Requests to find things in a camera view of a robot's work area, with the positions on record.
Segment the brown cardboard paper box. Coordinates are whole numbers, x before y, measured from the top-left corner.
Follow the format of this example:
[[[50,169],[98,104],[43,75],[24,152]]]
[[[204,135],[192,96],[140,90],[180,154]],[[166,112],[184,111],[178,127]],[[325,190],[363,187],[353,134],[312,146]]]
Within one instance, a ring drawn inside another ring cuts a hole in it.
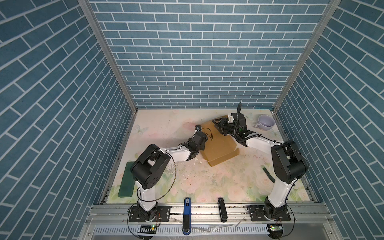
[[[230,160],[240,154],[237,143],[231,136],[222,135],[212,121],[202,124],[202,131],[207,133],[210,138],[205,143],[205,149],[200,151],[202,157],[211,167]]]

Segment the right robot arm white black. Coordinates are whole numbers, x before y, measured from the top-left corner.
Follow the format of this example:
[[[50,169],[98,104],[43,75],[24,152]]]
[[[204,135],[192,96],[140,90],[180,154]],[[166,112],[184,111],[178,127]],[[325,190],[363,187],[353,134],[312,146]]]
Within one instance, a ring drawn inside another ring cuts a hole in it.
[[[276,221],[288,212],[289,194],[297,181],[308,171],[309,163],[294,141],[281,143],[249,130],[241,108],[242,104],[239,103],[235,113],[214,119],[212,122],[223,136],[230,135],[239,144],[272,156],[276,179],[271,193],[265,199],[263,214],[266,219]]]

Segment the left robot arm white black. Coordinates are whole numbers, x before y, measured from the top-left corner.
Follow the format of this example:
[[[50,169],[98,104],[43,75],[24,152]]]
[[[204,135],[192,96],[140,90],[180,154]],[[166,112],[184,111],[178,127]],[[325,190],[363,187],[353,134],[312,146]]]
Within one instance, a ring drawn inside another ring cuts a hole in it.
[[[187,142],[173,148],[160,148],[155,144],[149,145],[137,158],[131,167],[131,173],[138,186],[138,209],[136,212],[145,222],[152,221],[159,214],[158,200],[155,198],[153,187],[159,182],[169,161],[174,163],[187,162],[194,159],[200,151],[205,149],[206,142],[212,140],[213,135],[202,131],[195,131]]]

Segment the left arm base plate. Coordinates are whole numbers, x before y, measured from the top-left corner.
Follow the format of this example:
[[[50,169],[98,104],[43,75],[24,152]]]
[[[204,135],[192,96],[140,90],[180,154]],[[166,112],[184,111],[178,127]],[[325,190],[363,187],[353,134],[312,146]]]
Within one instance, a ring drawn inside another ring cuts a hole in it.
[[[133,223],[169,222],[170,212],[170,206],[154,206],[147,212],[140,205],[134,205],[129,210],[128,220]]]

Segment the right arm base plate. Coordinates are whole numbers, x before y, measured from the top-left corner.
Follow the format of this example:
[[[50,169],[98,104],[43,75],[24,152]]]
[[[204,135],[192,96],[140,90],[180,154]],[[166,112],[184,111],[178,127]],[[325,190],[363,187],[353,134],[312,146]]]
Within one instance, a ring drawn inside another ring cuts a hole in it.
[[[286,205],[280,208],[264,205],[249,205],[246,210],[249,212],[252,222],[270,221],[270,222],[289,222],[291,216]]]

